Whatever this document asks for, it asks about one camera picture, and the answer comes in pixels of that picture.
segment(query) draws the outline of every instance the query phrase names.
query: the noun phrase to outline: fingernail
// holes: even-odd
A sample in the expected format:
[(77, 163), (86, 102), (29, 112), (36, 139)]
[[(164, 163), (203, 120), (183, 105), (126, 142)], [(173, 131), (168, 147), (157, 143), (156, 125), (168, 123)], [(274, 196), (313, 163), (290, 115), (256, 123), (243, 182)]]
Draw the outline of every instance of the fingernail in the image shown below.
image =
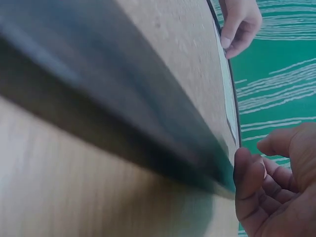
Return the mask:
[(265, 179), (267, 177), (267, 170), (266, 170), (266, 167), (265, 167), (265, 176), (263, 177), (263, 179)]
[(223, 48), (228, 48), (231, 45), (231, 40), (227, 37), (222, 37), (221, 44)]

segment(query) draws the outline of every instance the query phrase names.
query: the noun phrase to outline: dark blurred object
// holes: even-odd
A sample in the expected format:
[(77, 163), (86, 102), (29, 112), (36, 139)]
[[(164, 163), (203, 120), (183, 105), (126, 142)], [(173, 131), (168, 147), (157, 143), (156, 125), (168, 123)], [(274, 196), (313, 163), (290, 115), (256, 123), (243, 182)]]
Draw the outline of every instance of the dark blurred object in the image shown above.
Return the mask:
[(2, 95), (158, 173), (235, 191), (219, 141), (113, 0), (0, 0), (0, 36)]

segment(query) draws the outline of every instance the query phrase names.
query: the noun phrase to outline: light wood panel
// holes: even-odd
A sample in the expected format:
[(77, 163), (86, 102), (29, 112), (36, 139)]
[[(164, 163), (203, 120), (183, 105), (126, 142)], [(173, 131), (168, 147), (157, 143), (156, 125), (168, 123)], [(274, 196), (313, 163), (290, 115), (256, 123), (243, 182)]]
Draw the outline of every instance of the light wood panel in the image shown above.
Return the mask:
[[(230, 159), (213, 19), (203, 0), (118, 0)], [(165, 180), (0, 99), (0, 236), (235, 237), (231, 200)]]

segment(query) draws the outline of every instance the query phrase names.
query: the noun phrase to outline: green fabric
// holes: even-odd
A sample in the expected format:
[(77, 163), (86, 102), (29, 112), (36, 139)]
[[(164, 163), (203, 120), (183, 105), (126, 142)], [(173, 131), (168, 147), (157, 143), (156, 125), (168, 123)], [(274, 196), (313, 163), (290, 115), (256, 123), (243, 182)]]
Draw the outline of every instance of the green fabric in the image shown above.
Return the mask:
[[(316, 121), (316, 0), (257, 2), (262, 30), (232, 60), (242, 145), (253, 153), (272, 130)], [(216, 12), (223, 25), (218, 4)], [(290, 167), (287, 158), (271, 159)], [(238, 236), (247, 236), (242, 226)]]

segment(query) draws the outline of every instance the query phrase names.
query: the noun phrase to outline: hand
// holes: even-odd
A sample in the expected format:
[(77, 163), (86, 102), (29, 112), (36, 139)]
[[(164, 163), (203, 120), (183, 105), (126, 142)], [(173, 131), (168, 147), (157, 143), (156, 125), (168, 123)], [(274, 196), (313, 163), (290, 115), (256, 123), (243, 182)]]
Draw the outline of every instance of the hand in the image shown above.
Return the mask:
[(315, 236), (316, 123), (275, 130), (257, 146), (268, 156), (289, 157), (293, 174), (246, 148), (236, 152), (236, 214), (248, 236)]
[(225, 23), (221, 44), (226, 57), (233, 58), (248, 48), (260, 30), (262, 17), (256, 0), (219, 0)]

